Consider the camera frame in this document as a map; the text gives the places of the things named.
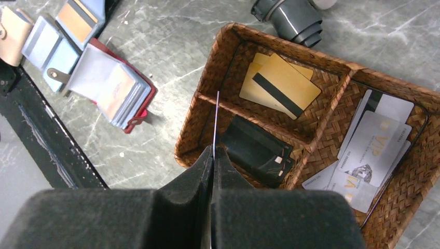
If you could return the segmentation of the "thin card edge-on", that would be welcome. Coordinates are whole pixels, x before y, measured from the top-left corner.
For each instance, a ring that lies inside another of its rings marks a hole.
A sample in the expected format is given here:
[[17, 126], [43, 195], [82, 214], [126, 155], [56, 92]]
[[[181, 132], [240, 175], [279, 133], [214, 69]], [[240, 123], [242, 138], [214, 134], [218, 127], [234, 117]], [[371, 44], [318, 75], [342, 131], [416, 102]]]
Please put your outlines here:
[[213, 131], [213, 144], [212, 144], [212, 152], [213, 152], [213, 161], [216, 159], [216, 140], [217, 140], [217, 120], [218, 120], [218, 108], [219, 108], [219, 94], [217, 91], [216, 94], [216, 103], [215, 103], [215, 116], [214, 116], [214, 131]]

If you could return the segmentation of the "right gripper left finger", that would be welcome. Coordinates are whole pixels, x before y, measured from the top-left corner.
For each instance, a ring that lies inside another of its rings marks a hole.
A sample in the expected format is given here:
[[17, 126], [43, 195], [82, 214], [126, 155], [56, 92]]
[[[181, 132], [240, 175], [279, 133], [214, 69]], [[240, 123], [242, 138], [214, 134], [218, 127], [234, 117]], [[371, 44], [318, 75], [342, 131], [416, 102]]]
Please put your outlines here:
[[210, 248], [213, 149], [160, 189], [54, 189], [27, 200], [1, 248]]

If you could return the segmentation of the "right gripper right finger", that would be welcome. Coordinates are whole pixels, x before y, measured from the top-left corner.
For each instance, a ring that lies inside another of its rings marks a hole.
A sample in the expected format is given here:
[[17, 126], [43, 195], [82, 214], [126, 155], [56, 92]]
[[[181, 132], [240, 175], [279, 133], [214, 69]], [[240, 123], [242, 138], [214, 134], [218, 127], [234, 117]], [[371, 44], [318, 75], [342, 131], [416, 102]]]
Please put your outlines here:
[[214, 158], [213, 248], [366, 248], [342, 195], [256, 189], [223, 148]]

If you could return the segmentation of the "red leather card holder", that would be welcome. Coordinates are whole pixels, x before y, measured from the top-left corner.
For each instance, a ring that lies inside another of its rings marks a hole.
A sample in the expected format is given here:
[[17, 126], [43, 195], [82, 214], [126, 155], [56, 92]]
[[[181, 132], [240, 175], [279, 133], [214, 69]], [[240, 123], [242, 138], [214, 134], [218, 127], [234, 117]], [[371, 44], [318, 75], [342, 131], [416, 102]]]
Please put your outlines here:
[[65, 88], [89, 99], [126, 134], [144, 121], [157, 92], [148, 77], [96, 38], [85, 47]]

